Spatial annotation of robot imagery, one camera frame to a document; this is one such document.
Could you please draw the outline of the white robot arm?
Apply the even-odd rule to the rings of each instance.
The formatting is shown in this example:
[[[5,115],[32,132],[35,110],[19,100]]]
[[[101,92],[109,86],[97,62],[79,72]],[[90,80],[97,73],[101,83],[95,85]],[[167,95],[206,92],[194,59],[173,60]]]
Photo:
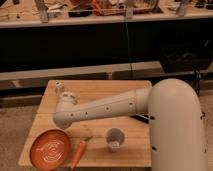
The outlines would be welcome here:
[[[201,104],[195,90],[180,79],[164,79],[150,88],[78,104],[72,92],[56,84],[55,125],[147,114],[152,171],[208,171]]]

